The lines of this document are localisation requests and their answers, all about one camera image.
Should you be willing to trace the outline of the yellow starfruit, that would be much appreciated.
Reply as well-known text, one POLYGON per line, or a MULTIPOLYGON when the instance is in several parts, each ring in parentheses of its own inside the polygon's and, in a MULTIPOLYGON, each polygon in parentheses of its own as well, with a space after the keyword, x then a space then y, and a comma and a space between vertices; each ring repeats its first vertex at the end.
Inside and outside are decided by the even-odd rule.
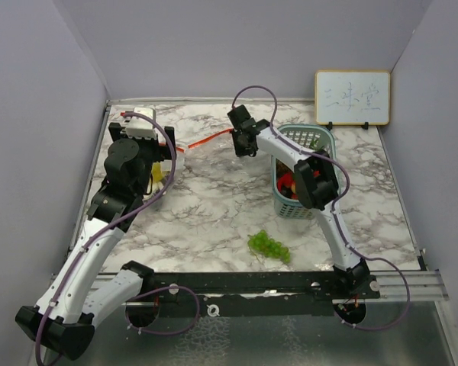
POLYGON ((169 170, 165 170, 160 162, 155 162, 152 167, 152 186, 155 189, 161 189, 169 175, 169 170))

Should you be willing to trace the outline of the green grape bunch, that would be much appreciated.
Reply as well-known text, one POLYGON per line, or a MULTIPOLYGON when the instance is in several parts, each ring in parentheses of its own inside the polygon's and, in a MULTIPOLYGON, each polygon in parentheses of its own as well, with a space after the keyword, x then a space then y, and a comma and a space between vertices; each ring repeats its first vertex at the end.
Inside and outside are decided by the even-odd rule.
POLYGON ((265 230, 249 235, 247 245, 254 255, 278 259, 284 264, 290 263, 291 254, 289 248, 272 238, 265 230))

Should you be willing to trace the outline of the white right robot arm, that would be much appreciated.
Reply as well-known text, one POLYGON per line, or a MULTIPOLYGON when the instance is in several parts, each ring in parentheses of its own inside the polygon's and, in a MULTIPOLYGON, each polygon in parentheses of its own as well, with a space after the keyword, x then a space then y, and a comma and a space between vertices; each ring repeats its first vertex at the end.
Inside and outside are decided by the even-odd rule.
POLYGON ((342 192, 335 161, 322 149, 315 152, 296 145, 269 121, 256 121, 243 105, 232 107, 227 116, 233 125, 231 135, 237 156, 255 156, 262 150, 291 169, 297 199, 312 212, 331 249, 337 293, 345 298, 356 296, 370 271, 366 260, 357 254, 340 212, 342 192))

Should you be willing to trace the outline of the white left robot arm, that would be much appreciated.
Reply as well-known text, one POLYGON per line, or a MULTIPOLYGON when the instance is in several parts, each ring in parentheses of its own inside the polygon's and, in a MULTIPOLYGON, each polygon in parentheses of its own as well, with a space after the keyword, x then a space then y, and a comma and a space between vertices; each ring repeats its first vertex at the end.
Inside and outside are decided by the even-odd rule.
POLYGON ((161 127, 166 139, 148 127, 108 127, 113 140, 104 161, 105 177, 92 197, 87 218, 68 259, 54 282, 33 306, 22 306, 15 321, 41 349, 76 360, 88 348, 95 329, 126 300, 146 300, 153 292, 153 270, 130 261, 95 292, 90 289, 106 258, 145 207, 153 164, 176 161, 173 127, 161 127))

